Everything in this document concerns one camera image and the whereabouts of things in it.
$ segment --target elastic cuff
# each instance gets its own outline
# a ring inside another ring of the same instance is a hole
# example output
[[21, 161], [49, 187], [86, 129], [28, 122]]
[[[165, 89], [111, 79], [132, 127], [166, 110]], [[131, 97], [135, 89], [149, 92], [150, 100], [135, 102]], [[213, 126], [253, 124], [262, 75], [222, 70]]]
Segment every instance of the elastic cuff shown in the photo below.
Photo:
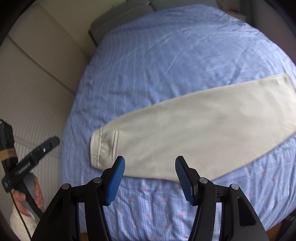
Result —
[[102, 128], [97, 129], [91, 136], [91, 165], [100, 169], [100, 151], [102, 144]]

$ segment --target pillow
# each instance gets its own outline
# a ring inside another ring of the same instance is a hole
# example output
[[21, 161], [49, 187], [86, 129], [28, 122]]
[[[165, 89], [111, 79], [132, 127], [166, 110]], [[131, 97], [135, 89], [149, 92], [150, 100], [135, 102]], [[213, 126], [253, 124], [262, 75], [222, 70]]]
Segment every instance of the pillow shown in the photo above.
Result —
[[125, 3], [126, 0], [113, 0], [112, 7], [117, 7], [118, 5]]
[[129, 0], [92, 22], [89, 35], [97, 46], [103, 37], [117, 26], [152, 12], [154, 10], [148, 0]]
[[151, 5], [155, 11], [198, 3], [219, 8], [216, 0], [151, 0]]

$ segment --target black handheld device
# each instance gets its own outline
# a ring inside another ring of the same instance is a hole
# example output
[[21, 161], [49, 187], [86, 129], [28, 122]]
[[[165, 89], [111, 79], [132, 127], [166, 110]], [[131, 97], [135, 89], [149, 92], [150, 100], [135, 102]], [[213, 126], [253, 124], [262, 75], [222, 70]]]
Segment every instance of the black handheld device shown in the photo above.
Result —
[[35, 176], [30, 171], [38, 165], [39, 161], [48, 152], [59, 145], [60, 140], [58, 137], [49, 138], [32, 150], [20, 162], [18, 162], [14, 143], [11, 125], [0, 120], [0, 161], [5, 171], [5, 176], [1, 181], [2, 186], [6, 192], [15, 189], [24, 193], [26, 201], [23, 204], [38, 222], [44, 213], [44, 209], [38, 208], [34, 201]]

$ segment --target human hand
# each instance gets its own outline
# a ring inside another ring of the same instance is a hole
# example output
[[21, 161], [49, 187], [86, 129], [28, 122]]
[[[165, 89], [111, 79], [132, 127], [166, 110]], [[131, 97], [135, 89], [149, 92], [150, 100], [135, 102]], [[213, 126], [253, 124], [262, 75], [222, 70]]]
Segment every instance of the human hand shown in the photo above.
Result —
[[[44, 199], [43, 195], [41, 192], [41, 188], [38, 182], [38, 179], [34, 177], [34, 184], [35, 184], [35, 189], [34, 189], [34, 194], [35, 194], [35, 203], [36, 205], [41, 208], [43, 207], [44, 204]], [[25, 214], [27, 216], [31, 216], [28, 210], [25, 208], [25, 206], [22, 204], [23, 201], [26, 201], [26, 195], [24, 193], [21, 193], [17, 190], [14, 190], [12, 193], [13, 199], [15, 200], [15, 204], [20, 211], [20, 213]]]

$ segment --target blue bedsheet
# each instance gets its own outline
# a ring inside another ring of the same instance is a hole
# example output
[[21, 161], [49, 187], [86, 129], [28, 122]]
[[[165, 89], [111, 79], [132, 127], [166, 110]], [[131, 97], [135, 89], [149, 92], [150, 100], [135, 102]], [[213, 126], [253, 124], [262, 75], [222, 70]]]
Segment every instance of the blue bedsheet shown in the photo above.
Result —
[[[112, 119], [195, 91], [288, 73], [290, 58], [260, 31], [219, 9], [192, 5], [146, 15], [109, 33], [82, 77], [63, 137], [62, 183], [87, 183], [93, 131]], [[237, 183], [265, 229], [296, 207], [296, 135], [214, 182]], [[187, 240], [196, 208], [178, 183], [123, 177], [105, 208], [113, 240]], [[218, 240], [221, 206], [213, 240]], [[86, 230], [83, 205], [81, 228]]]

